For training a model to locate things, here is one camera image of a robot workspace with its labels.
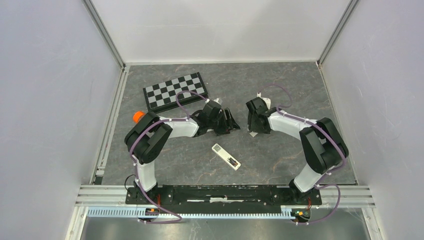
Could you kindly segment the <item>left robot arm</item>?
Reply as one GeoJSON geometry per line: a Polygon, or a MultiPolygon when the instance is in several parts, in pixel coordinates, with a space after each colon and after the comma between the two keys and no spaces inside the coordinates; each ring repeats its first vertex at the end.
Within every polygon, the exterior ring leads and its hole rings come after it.
{"type": "Polygon", "coordinates": [[[168,139],[196,138],[210,131],[221,136],[240,129],[231,111],[222,108],[216,100],[207,100],[203,109],[184,118],[167,118],[153,111],[138,111],[133,121],[135,126],[125,136],[124,143],[135,167],[135,185],[139,188],[137,196],[145,204],[151,204],[157,198],[155,159],[168,139]]]}

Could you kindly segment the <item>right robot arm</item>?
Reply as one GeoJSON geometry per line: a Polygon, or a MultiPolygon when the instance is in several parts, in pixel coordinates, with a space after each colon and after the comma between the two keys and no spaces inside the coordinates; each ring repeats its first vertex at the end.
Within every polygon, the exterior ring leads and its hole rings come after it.
{"type": "Polygon", "coordinates": [[[327,117],[320,120],[301,118],[276,107],[269,108],[257,96],[246,103],[248,130],[256,134],[281,132],[300,140],[306,160],[305,167],[289,183],[289,199],[302,204],[309,198],[324,175],[342,167],[349,150],[334,122],[327,117]]]}

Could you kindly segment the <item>silver black AAA battery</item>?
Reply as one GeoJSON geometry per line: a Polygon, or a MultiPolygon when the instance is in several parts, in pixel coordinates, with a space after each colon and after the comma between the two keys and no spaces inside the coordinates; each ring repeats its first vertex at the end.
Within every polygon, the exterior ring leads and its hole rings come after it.
{"type": "Polygon", "coordinates": [[[236,167],[238,165],[238,162],[236,160],[232,159],[231,157],[228,159],[228,162],[234,167],[236,167]]]}

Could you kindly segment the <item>white battery cover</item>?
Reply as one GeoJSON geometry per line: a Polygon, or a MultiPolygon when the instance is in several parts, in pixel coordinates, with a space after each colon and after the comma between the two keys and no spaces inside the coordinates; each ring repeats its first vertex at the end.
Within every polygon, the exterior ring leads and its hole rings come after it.
{"type": "Polygon", "coordinates": [[[252,137],[255,137],[258,133],[257,133],[257,132],[252,131],[252,132],[250,132],[249,134],[250,134],[252,137]]]}

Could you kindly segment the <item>slim white remote control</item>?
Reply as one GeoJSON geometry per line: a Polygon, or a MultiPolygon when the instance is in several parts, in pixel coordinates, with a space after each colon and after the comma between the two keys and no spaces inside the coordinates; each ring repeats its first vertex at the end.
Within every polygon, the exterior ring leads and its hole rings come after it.
{"type": "Polygon", "coordinates": [[[240,167],[241,167],[241,164],[240,164],[240,162],[238,161],[238,160],[236,160],[231,154],[229,154],[222,146],[220,146],[219,144],[214,144],[212,147],[211,147],[211,149],[212,149],[212,151],[217,155],[217,156],[219,156],[227,165],[229,165],[233,170],[235,170],[235,171],[237,171],[240,167]],[[238,165],[236,166],[236,167],[234,167],[234,166],[232,166],[229,162],[228,162],[228,159],[229,158],[232,158],[232,159],[234,159],[235,161],[237,161],[238,162],[238,165]]]}

